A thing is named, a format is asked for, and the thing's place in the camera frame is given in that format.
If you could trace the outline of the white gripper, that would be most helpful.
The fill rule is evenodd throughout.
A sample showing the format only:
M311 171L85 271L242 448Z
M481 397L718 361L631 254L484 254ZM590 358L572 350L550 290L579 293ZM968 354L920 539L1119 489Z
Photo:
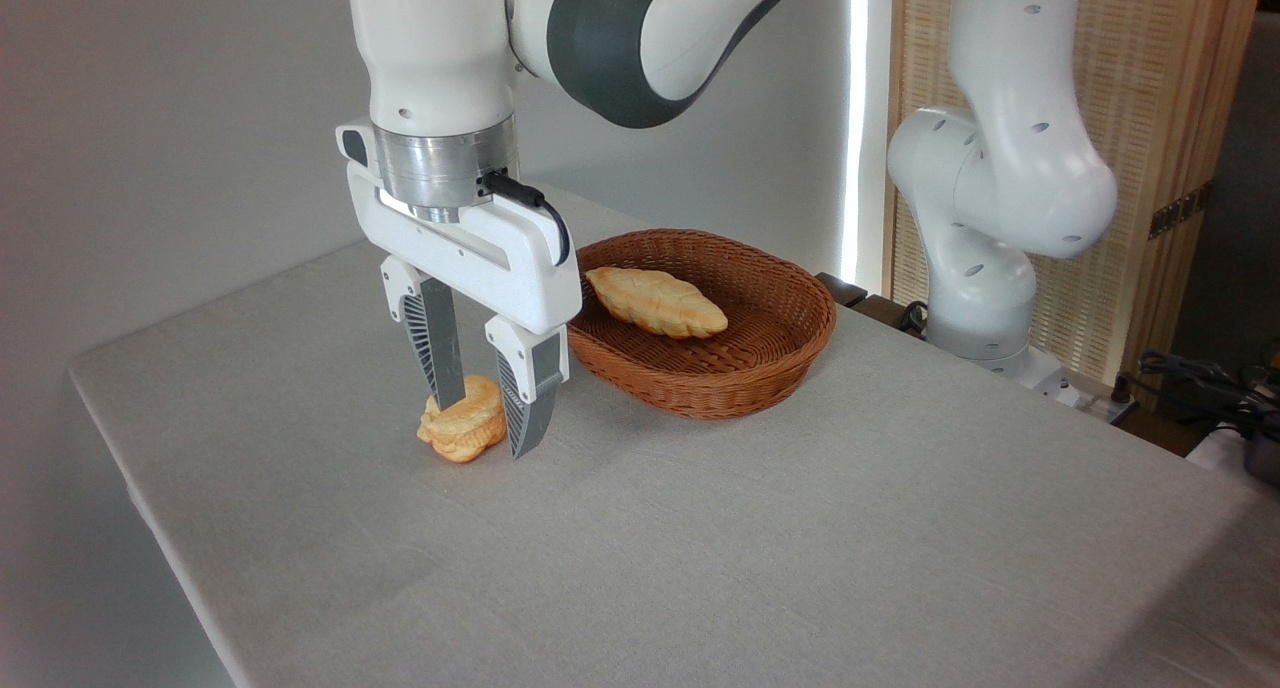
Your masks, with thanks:
M440 410L465 396L451 288L502 315L485 332L512 457L524 457L540 445L570 379L563 324L582 299L568 233L530 205L535 192L518 182L515 120L436 137L361 120L339 127L335 141L360 228L393 254L380 267L388 308Z

